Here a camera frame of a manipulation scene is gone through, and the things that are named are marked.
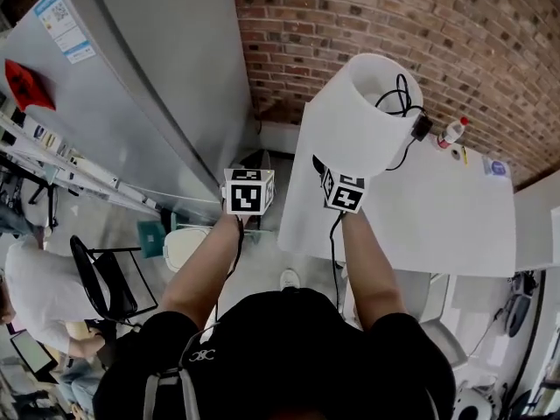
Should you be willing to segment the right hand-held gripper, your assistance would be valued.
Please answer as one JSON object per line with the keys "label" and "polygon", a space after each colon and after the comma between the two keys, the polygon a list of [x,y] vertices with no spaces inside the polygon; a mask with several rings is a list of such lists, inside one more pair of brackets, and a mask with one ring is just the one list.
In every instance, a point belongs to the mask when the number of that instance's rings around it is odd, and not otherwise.
{"label": "right hand-held gripper", "polygon": [[324,207],[345,213],[358,213],[366,195],[366,180],[331,170],[316,156],[312,163],[320,176]]}

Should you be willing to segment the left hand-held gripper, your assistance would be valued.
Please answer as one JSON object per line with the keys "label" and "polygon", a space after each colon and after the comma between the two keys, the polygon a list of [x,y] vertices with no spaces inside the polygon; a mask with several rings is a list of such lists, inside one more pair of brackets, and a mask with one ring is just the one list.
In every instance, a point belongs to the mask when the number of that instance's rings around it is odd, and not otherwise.
{"label": "left hand-held gripper", "polygon": [[222,198],[228,214],[264,215],[275,196],[275,172],[263,169],[225,169]]}

